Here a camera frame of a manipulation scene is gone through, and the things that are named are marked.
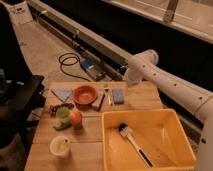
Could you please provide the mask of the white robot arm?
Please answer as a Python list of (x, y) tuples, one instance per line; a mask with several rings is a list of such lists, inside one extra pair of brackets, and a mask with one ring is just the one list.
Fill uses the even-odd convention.
[(213, 171), (213, 92), (157, 67), (159, 56), (155, 50), (129, 55), (125, 61), (128, 85), (137, 85), (142, 79), (152, 82), (203, 123), (195, 171)]

